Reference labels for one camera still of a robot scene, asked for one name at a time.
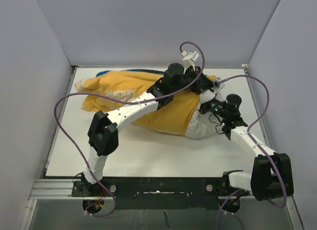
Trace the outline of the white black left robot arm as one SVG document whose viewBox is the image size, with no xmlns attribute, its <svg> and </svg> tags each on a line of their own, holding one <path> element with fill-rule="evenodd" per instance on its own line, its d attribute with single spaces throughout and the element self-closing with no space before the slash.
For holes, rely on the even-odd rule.
<svg viewBox="0 0 317 230">
<path fill-rule="evenodd" d="M 88 92 L 83 110 L 94 112 L 83 190 L 91 196 L 100 192 L 106 159 L 118 147 L 120 131 L 131 123 L 189 138 L 214 134 L 206 108 L 216 97 L 214 81 L 215 76 L 198 75 L 197 68 L 174 63 L 161 74 L 109 71 L 76 84 L 77 91 Z"/>
</svg>

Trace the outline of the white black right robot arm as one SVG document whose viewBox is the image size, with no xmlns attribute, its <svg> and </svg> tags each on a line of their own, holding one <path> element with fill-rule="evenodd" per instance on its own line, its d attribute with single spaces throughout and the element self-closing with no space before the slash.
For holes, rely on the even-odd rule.
<svg viewBox="0 0 317 230">
<path fill-rule="evenodd" d="M 259 201 L 288 197 L 294 193 L 291 161 L 287 154 L 277 153 L 266 146 L 248 129 L 239 107 L 240 96 L 229 94 L 224 101 L 216 98 L 203 102 L 200 113 L 211 112 L 220 122 L 222 134 L 237 144 L 253 162 L 251 173 L 229 171 L 220 188 L 227 195 L 237 189 L 253 193 Z"/>
</svg>

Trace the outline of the white pillow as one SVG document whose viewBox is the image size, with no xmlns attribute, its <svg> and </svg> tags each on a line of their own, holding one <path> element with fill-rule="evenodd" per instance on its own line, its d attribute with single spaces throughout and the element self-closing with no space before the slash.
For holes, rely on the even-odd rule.
<svg viewBox="0 0 317 230">
<path fill-rule="evenodd" d="M 205 104 L 209 101 L 215 99 L 216 94 L 212 91 L 204 91 L 199 95 L 199 102 L 194 109 L 194 113 L 191 116 L 187 129 L 184 133 L 184 136 L 188 138 L 198 139 L 205 138 L 216 134 L 216 118 L 211 117 L 211 112 L 207 111 L 204 114 L 199 112 L 202 104 Z"/>
</svg>

